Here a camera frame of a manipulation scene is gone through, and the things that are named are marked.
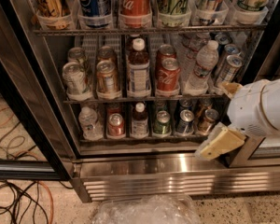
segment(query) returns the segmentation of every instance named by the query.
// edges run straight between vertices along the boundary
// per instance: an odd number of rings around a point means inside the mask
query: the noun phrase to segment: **plastic bottle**
[[[87,106],[82,107],[78,115],[78,121],[81,125],[83,136],[88,140],[98,140],[103,138],[103,127],[98,118],[97,112]]]
[[[137,103],[132,113],[131,136],[143,138],[148,136],[148,113],[143,103]]]
[[[211,40],[197,53],[196,63],[187,82],[190,94],[191,90],[195,95],[206,93],[207,80],[218,61],[217,47],[218,42]]]
[[[127,64],[128,90],[138,93],[135,97],[148,96],[150,89],[149,55],[144,39],[133,41],[133,50],[129,54]]]

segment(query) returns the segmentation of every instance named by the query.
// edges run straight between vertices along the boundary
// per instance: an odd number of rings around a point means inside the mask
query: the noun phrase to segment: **bottle label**
[[[203,67],[198,63],[195,64],[194,74],[199,78],[206,78],[211,71],[212,71],[211,69],[206,69],[205,67]]]
[[[133,135],[145,135],[147,131],[148,119],[136,120],[132,119],[132,134]]]

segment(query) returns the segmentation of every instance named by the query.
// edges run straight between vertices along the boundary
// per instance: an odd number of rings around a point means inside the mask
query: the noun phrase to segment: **silver can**
[[[66,63],[63,66],[63,80],[70,94],[82,94],[89,90],[85,70],[78,62]]]
[[[242,66],[243,60],[241,57],[237,55],[229,55],[225,60],[225,63],[220,74],[218,75],[215,85],[217,86],[223,81],[232,82]]]

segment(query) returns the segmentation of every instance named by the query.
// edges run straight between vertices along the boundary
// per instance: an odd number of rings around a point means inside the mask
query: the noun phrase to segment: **red can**
[[[136,17],[147,15],[150,11],[149,0],[121,0],[121,13],[126,16]],[[126,25],[130,27],[142,27],[141,18],[133,21],[126,21]]]
[[[160,91],[174,91],[178,84],[179,75],[180,67],[177,59],[164,59],[158,72],[157,89]]]
[[[158,72],[161,68],[161,63],[166,58],[176,58],[175,47],[169,44],[163,44],[159,47],[156,57],[156,67],[155,67],[155,78],[158,76]]]

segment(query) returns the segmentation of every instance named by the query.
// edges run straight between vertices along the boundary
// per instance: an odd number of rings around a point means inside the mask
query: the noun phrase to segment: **bottle cap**
[[[133,49],[135,50],[142,50],[146,47],[146,44],[144,42],[144,39],[142,38],[136,38],[133,40]]]
[[[137,103],[136,104],[136,111],[137,112],[143,112],[144,111],[144,104],[143,103]]]
[[[218,42],[216,42],[216,41],[214,41],[214,40],[208,41],[207,47],[208,47],[209,49],[217,49],[217,47],[218,47]]]

